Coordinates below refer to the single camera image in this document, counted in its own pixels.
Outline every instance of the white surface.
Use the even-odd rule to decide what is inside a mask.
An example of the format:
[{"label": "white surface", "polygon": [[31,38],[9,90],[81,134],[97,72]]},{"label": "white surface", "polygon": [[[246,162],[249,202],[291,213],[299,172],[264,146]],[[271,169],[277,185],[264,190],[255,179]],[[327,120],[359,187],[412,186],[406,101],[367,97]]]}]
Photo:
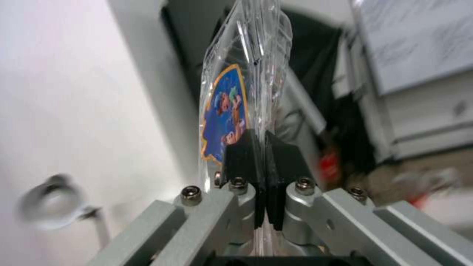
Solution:
[{"label": "white surface", "polygon": [[382,95],[473,65],[470,0],[364,0],[358,10]]},{"label": "white surface", "polygon": [[441,224],[447,225],[466,239],[473,241],[473,191],[456,190],[447,195],[432,195],[422,211]]},{"label": "white surface", "polygon": [[112,236],[153,199],[195,182],[196,111],[160,4],[0,2],[6,265],[83,265],[98,251],[92,222],[34,232],[15,220],[19,197],[53,174],[72,175],[104,208]]}]

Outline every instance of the white wall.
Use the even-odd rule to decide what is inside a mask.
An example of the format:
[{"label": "white wall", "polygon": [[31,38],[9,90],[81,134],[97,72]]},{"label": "white wall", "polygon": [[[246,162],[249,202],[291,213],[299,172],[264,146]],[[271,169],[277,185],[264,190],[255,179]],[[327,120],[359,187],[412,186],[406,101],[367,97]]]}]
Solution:
[{"label": "white wall", "polygon": [[19,197],[55,173],[104,208],[112,236],[196,182],[197,114],[160,5],[0,2],[2,264],[83,265],[98,250],[88,221],[51,232],[18,224]]}]

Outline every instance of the hex socket screw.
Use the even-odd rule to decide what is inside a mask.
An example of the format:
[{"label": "hex socket screw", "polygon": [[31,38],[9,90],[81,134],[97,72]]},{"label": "hex socket screw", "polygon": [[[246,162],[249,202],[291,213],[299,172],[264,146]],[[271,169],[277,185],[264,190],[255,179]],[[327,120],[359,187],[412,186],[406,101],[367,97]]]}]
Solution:
[{"label": "hex socket screw", "polygon": [[196,206],[202,201],[201,189],[197,186],[186,186],[181,190],[181,201],[186,206]]},{"label": "hex socket screw", "polygon": [[235,177],[230,180],[228,189],[235,195],[243,195],[248,191],[248,182],[243,177]]},{"label": "hex socket screw", "polygon": [[312,195],[315,191],[315,184],[311,178],[308,177],[299,177],[296,181],[296,192],[309,196]]}]

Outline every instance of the metal bar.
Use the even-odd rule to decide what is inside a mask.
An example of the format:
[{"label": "metal bar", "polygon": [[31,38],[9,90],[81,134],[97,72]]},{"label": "metal bar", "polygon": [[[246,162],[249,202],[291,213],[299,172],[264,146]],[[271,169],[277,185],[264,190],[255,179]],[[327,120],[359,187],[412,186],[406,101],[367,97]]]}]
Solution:
[{"label": "metal bar", "polygon": [[199,266],[212,255],[221,256],[238,225],[238,201],[233,193],[213,189],[168,242],[152,266]]},{"label": "metal bar", "polygon": [[360,253],[374,265],[440,265],[342,189],[303,196],[288,186],[286,208],[334,255]]},{"label": "metal bar", "polygon": [[442,265],[473,265],[473,244],[407,202],[375,214]]},{"label": "metal bar", "polygon": [[166,245],[184,221],[182,209],[154,201],[88,266],[148,265],[151,257]]}]

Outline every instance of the clear plastic bag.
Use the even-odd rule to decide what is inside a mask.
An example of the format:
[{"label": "clear plastic bag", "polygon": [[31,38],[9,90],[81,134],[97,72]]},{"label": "clear plastic bag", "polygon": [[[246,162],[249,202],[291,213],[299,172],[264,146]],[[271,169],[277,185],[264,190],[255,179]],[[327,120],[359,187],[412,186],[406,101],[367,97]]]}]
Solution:
[{"label": "clear plastic bag", "polygon": [[199,175],[205,191],[225,145],[246,129],[273,131],[292,31],[279,0],[237,0],[205,54],[199,106]]}]

